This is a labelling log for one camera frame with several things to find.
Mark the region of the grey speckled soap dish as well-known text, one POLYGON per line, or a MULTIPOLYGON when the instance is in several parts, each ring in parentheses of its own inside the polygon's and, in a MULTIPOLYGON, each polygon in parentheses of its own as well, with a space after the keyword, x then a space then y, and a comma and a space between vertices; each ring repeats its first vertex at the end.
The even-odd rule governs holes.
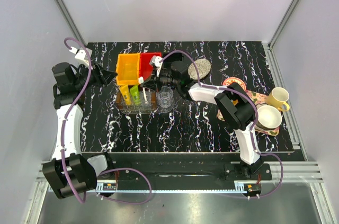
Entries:
MULTIPOLYGON (((211 63, 209 60, 201 58, 198 59, 194 62, 194 64, 196 65, 197 69, 198 69, 198 73, 199 73, 199 79, 203 80, 204 78, 206 78, 210 71, 211 71, 211 63)), ((188 74, 189 77, 192 80, 198 80, 198 74, 197 71, 195 69, 195 66, 192 63, 189 67, 188 67, 188 74)))

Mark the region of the floral rectangular tray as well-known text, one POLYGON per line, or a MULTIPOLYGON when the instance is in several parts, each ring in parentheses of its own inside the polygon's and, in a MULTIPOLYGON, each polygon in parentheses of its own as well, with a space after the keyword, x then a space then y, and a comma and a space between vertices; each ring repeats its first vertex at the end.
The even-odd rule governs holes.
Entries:
MULTIPOLYGON (((266 104, 265 101, 266 101, 267 95, 260 94, 260 93, 257 93, 257 92, 252 92, 252 91, 249 91, 249 90, 246 90, 245 92, 251 98, 251 100, 254 102, 256 107, 258 105, 266 104)), ((279 127, 274 129, 274 130, 264 130, 264 129, 259 128, 257 125, 255 125, 255 131, 258 131, 258 132, 261 132, 261 133, 264 133, 264 134, 267 134, 267 135, 270 135, 270 136, 277 136, 280 132, 279 127)))

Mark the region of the yellow mug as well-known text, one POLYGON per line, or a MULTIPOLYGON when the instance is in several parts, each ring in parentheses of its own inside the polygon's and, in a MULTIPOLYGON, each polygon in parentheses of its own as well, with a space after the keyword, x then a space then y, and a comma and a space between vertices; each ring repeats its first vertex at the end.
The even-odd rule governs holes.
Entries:
POLYGON ((275 87, 268 95, 265 102, 281 112, 287 112, 290 110, 290 105, 287 103, 288 100, 288 91, 282 87, 275 87))

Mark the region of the red plastic bin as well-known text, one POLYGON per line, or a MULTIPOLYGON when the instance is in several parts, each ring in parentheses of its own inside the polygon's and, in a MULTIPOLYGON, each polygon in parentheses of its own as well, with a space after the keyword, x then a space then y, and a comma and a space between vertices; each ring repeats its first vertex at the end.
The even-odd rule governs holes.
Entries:
POLYGON ((153 67, 149 64, 150 59, 152 56, 161 56, 161 52, 147 52, 147 53, 141 53, 140 54, 140 59, 139 59, 139 77, 142 76, 142 71, 146 69, 153 70, 153 67))

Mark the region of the white scalloped bowl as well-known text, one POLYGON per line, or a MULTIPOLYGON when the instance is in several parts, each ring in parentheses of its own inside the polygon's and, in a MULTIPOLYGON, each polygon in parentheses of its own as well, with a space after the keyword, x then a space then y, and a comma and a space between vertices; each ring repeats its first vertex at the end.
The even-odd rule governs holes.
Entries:
POLYGON ((274 130, 282 123, 282 116, 278 109, 273 106, 262 104, 257 106, 257 126, 264 130, 274 130))

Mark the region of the yellow toothpaste tube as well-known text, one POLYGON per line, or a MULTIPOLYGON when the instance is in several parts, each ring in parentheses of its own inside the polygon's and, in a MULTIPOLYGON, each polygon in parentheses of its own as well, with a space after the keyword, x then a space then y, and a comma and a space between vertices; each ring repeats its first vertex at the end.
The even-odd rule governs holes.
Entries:
POLYGON ((132 100, 130 97, 130 92, 129 92, 129 86, 128 85, 123 85, 119 87, 119 91, 123 97, 123 100, 125 102, 126 105, 131 105, 132 104, 132 100))

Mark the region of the clear plastic cup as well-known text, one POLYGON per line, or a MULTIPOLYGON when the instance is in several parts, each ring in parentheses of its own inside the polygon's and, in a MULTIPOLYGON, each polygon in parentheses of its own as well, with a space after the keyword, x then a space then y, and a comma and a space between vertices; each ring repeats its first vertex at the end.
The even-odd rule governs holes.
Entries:
POLYGON ((162 86, 160 91, 156 93, 158 104, 162 108, 168 108, 171 105, 173 91, 170 87, 162 86))

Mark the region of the black plastic bin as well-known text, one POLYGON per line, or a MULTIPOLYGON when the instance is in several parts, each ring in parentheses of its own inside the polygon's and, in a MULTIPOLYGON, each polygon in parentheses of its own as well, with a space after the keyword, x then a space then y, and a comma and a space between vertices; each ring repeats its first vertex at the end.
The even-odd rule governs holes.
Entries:
POLYGON ((183 55, 180 52, 176 52, 176 53, 173 53, 171 56, 169 56, 165 60, 165 62, 172 63, 172 62, 175 62, 175 61, 183 61, 183 60, 184 60, 183 55))

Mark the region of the orange plastic bin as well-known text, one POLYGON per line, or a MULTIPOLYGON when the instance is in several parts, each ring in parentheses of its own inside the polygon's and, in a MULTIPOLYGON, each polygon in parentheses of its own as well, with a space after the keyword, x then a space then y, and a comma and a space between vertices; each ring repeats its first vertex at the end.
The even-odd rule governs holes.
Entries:
POLYGON ((116 66, 117 85, 139 85, 139 64, 140 53, 120 53, 116 66))

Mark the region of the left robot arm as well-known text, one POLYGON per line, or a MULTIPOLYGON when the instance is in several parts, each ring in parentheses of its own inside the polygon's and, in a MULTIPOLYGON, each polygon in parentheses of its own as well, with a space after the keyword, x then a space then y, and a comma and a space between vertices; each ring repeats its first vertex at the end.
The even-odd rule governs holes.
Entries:
POLYGON ((53 106, 58 132, 51 161, 42 165, 42 172, 56 197, 65 199, 95 189, 99 176, 109 179, 114 175, 115 167, 108 153, 88 159, 82 155, 80 135, 85 90, 91 86, 108 86, 118 74, 97 63, 88 68, 67 62, 56 64, 52 72, 56 80, 53 106))

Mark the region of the white toothbrush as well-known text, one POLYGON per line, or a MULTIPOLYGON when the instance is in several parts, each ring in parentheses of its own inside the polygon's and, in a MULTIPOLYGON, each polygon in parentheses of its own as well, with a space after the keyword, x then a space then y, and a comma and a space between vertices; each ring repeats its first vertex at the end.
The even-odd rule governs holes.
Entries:
POLYGON ((142 76, 138 78, 138 83, 139 83, 140 87, 142 88, 142 93, 143 93, 143 96, 144 96, 145 104, 148 104, 147 95, 146 95, 146 90, 145 90, 145 88, 142 86, 142 84, 144 83, 144 78, 143 78, 142 76))

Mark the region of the clear acrylic toothbrush holder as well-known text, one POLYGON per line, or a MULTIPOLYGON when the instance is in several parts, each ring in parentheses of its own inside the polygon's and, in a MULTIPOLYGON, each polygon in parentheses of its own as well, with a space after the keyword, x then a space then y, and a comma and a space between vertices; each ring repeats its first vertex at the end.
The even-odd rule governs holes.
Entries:
POLYGON ((139 101, 136 104, 133 99, 130 105, 125 104, 122 94, 117 94, 116 106, 123 113, 150 113, 157 109, 155 92, 139 92, 139 101))

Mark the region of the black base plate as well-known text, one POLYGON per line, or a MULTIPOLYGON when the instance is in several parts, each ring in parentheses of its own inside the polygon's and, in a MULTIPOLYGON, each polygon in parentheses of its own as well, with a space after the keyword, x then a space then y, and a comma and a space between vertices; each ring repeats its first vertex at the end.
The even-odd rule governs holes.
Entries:
POLYGON ((107 153, 113 168, 134 168, 145 175, 206 175, 224 180, 271 181, 269 164, 262 159, 254 167, 238 153, 107 153))

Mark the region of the green toothpaste tube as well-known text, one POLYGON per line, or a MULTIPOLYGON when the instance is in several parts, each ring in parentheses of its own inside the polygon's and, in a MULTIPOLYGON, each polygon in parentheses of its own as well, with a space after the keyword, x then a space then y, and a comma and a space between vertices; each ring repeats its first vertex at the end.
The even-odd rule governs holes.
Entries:
POLYGON ((133 87, 130 88, 130 95, 132 97, 133 103, 135 105, 139 105, 141 103, 140 101, 140 94, 139 94, 139 89, 138 85, 134 85, 133 87))

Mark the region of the red patterned bowl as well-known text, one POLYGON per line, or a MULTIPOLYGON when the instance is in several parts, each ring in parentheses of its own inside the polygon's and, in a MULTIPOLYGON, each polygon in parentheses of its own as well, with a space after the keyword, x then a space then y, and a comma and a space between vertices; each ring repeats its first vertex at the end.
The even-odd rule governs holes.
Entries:
POLYGON ((239 78, 237 77, 228 77, 227 79, 225 79, 222 83, 223 86, 229 86, 232 83, 237 83, 241 86, 241 88, 243 90, 246 90, 246 84, 239 78))

